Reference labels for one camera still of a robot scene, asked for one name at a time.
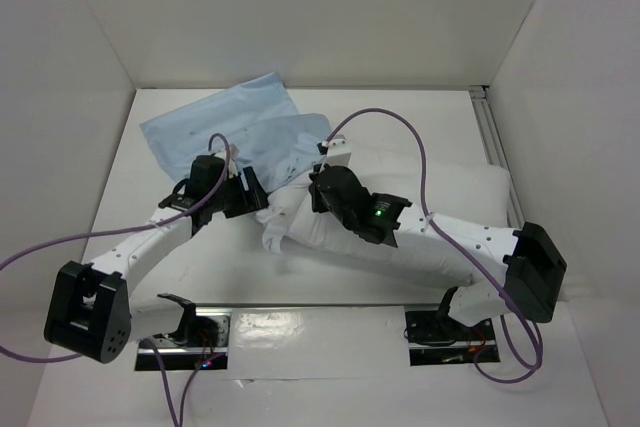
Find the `light blue pillowcase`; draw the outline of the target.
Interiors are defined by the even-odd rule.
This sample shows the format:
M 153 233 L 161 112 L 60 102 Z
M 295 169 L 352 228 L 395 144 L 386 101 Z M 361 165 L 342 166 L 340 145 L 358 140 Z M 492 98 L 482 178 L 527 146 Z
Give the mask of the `light blue pillowcase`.
M 251 167 L 268 193 L 321 161 L 317 144 L 331 133 L 322 114 L 301 114 L 275 73 L 238 84 L 140 125 L 159 166 L 175 181 L 198 155 L 218 152 L 221 133 L 237 149 L 236 165 Z

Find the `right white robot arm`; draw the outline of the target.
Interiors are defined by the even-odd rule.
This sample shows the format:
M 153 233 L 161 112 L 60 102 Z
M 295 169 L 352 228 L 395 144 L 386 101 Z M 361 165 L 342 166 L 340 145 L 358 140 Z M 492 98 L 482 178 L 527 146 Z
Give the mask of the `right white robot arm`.
M 352 237 L 479 273 L 471 285 L 444 294 L 436 316 L 444 337 L 460 338 L 509 312 L 535 323 L 552 320 L 567 264 L 542 226 L 494 228 L 424 213 L 406 198 L 370 192 L 345 166 L 320 167 L 310 179 L 312 211 L 331 215 Z

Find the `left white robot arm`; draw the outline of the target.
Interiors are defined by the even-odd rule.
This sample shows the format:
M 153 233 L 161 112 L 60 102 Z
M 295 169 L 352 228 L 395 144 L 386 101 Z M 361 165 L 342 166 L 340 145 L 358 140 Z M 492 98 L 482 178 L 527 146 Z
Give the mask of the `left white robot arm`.
M 238 169 L 215 155 L 198 156 L 189 176 L 159 202 L 146 224 L 90 262 L 70 261 L 59 270 L 45 340 L 103 364 L 112 362 L 127 343 L 159 334 L 176 346 L 189 344 L 207 325 L 194 302 L 161 293 L 133 303 L 132 292 L 215 214 L 234 218 L 267 205 L 253 168 Z

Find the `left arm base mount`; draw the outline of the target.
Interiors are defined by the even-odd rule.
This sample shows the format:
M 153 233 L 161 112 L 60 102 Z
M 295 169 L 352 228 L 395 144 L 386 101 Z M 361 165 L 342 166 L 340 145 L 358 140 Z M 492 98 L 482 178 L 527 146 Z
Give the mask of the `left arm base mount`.
M 138 342 L 136 371 L 228 368 L 231 309 L 198 305 L 168 293 L 131 308 L 130 339 Z

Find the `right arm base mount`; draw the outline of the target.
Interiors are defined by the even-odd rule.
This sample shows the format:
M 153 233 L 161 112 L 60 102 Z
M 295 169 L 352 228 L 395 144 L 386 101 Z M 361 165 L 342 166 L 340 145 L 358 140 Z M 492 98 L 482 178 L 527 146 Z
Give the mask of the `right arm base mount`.
M 466 327 L 433 309 L 406 310 L 403 336 L 412 367 L 500 362 L 491 320 Z

